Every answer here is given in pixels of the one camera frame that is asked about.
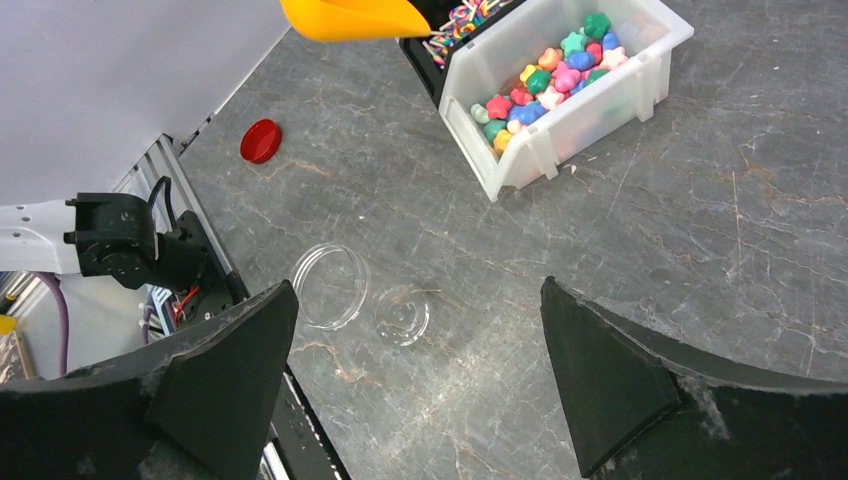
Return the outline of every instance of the gray marble table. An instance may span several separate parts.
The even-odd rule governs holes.
[[[183,156],[249,288],[335,240],[434,292],[407,349],[301,328],[290,363],[354,478],[578,478],[547,275],[733,360],[848,381],[848,4],[691,2],[671,94],[490,203],[390,41],[287,34]],[[239,141],[270,117],[267,164]]]

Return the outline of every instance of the red wire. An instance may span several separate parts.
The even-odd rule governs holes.
[[[191,297],[197,295],[197,292],[199,292],[199,291],[200,291],[200,287],[198,287],[197,285],[191,287],[191,290],[188,291],[188,295],[183,297],[183,299],[180,300],[180,303],[177,304],[176,307],[174,307],[174,317],[176,319],[176,323],[177,323],[178,327],[179,327],[179,322],[180,322],[180,315],[183,313],[183,308],[185,308],[188,301],[191,300]]]

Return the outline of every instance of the red lid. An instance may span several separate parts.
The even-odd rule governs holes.
[[[277,153],[283,131],[273,120],[263,118],[254,123],[241,139],[241,156],[251,163],[265,163]]]

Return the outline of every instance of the yellow scoop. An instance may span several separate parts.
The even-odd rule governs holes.
[[[280,0],[292,27],[316,42],[426,37],[427,20],[406,0]]]

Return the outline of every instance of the white wall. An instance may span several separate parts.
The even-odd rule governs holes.
[[[288,28],[277,0],[0,1],[0,205],[111,191]]]

